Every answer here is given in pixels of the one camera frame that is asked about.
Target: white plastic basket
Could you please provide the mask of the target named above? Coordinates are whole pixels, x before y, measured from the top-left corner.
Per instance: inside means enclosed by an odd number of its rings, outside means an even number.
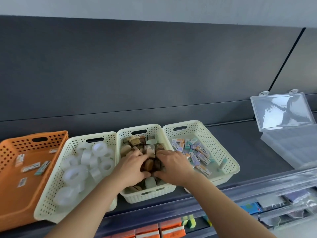
[[[165,148],[167,150],[173,150],[170,142],[168,141],[168,138],[164,134],[161,126],[159,126],[158,124],[148,124],[148,125],[136,126],[132,128],[124,128],[117,132],[117,151],[116,151],[117,163],[121,159],[120,149],[121,149],[121,146],[123,145],[122,140],[132,135],[144,135],[145,137],[156,135],[158,143],[164,143]],[[125,200],[128,203],[133,204],[133,203],[149,200],[157,196],[162,196],[164,194],[173,192],[175,188],[176,188],[175,185],[163,184],[158,187],[145,189],[145,190],[130,193],[130,194],[125,193],[125,190],[123,190],[120,192],[120,194],[125,198]]]
[[[53,203],[53,199],[57,193],[57,191],[65,186],[65,183],[62,180],[62,176],[64,171],[61,169],[61,161],[64,157],[69,155],[76,154],[76,147],[78,144],[85,142],[86,140],[90,139],[97,139],[103,138],[103,142],[107,144],[109,148],[112,148],[114,151],[114,156],[111,159],[114,159],[115,165],[117,164],[115,159],[115,152],[116,152],[116,132],[105,132],[99,134],[91,134],[91,135],[83,135],[70,138],[66,141],[60,156],[54,166],[54,169],[51,173],[49,180],[44,188],[44,191],[41,195],[39,202],[34,210],[34,218],[36,220],[49,220],[54,223],[59,223],[71,210],[72,208],[64,208],[58,207],[56,204]],[[92,177],[89,177],[86,180],[86,188],[83,192],[79,194],[77,199],[77,203],[83,200],[96,186]],[[112,211],[117,206],[117,197],[112,201],[112,204],[109,208],[109,211]]]
[[[226,158],[228,161],[223,167],[223,172],[213,172],[208,179],[214,185],[227,182],[234,174],[240,171],[238,162],[228,153],[228,151],[216,140],[209,130],[198,120],[190,120],[180,123],[168,124],[163,127],[163,131],[169,139],[197,137],[200,142],[208,148],[212,157],[218,165]]]

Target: left hand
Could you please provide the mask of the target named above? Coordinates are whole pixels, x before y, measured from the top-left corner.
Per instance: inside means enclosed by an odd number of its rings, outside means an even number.
[[[110,176],[118,180],[121,190],[136,185],[141,180],[151,176],[150,172],[140,171],[141,165],[148,158],[149,155],[143,155],[139,150],[129,152],[121,158]]]

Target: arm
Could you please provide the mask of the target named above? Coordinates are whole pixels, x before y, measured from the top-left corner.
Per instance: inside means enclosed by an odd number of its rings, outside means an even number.
[[[165,171],[155,176],[188,189],[207,214],[219,237],[274,238],[256,219],[230,200],[203,174],[196,172],[181,152],[159,151]]]
[[[122,158],[111,175],[105,177],[46,238],[94,237],[117,194],[151,176],[149,172],[140,172],[142,163],[148,157],[137,150]]]

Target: orange plastic basket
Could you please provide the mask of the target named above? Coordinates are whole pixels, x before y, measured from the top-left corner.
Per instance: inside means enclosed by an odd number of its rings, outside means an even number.
[[[41,197],[58,156],[68,140],[67,131],[38,133],[3,140],[0,143],[0,231],[35,222],[34,209]],[[25,154],[24,163],[15,167],[16,157]],[[41,176],[35,176],[38,168],[21,172],[21,168],[50,160]],[[24,186],[18,187],[22,178]]]

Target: plastic basket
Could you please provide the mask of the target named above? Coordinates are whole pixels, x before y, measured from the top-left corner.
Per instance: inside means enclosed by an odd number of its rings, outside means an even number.
[[[208,179],[214,185],[220,185],[227,182],[234,174],[240,171],[238,162],[228,153],[228,151],[216,140],[209,130],[198,120],[190,120],[180,123],[168,124],[163,127],[166,136],[171,138],[189,138],[197,137],[200,142],[208,148],[212,157],[218,165],[226,158],[228,161],[223,167],[223,172],[213,172]]]
[[[124,128],[117,132],[117,151],[116,158],[117,162],[121,159],[120,157],[120,148],[123,145],[123,138],[130,137],[132,135],[145,135],[151,136],[156,135],[158,139],[158,143],[164,143],[165,148],[168,150],[172,150],[172,146],[168,141],[168,138],[164,134],[161,126],[158,124],[148,124],[142,126],[136,126],[132,128]],[[130,203],[137,203],[144,200],[149,200],[155,198],[157,196],[162,196],[164,194],[173,192],[176,186],[171,184],[163,184],[158,187],[153,187],[151,189],[145,189],[142,191],[126,194],[125,190],[121,191],[120,194],[125,198],[125,200]]]
[[[68,139],[67,131],[38,133],[4,140],[0,143],[0,231],[35,222],[34,209],[53,170],[61,149]],[[57,148],[56,153],[50,149]],[[15,167],[16,157],[24,154],[22,166]],[[41,176],[37,169],[21,172],[21,168],[37,162],[51,163]],[[25,185],[18,187],[21,179]]]
[[[36,220],[49,220],[54,223],[59,223],[71,210],[72,208],[61,208],[58,207],[56,204],[53,203],[53,199],[58,192],[58,190],[65,186],[65,183],[62,180],[62,176],[64,171],[61,169],[61,162],[62,160],[69,156],[76,154],[76,147],[78,144],[82,142],[86,142],[87,140],[91,144],[95,144],[97,142],[101,142],[103,138],[103,142],[107,144],[109,148],[112,148],[113,151],[116,151],[116,132],[105,132],[99,134],[91,134],[91,135],[82,135],[77,137],[72,137],[64,145],[64,148],[61,151],[60,156],[56,162],[56,165],[52,171],[52,174],[43,190],[41,198],[35,208],[34,211],[34,218]],[[77,199],[77,203],[83,200],[96,186],[96,183],[93,181],[92,177],[89,177],[86,180],[86,188],[83,192],[79,194]],[[109,211],[112,211],[117,206],[117,197],[113,200]]]

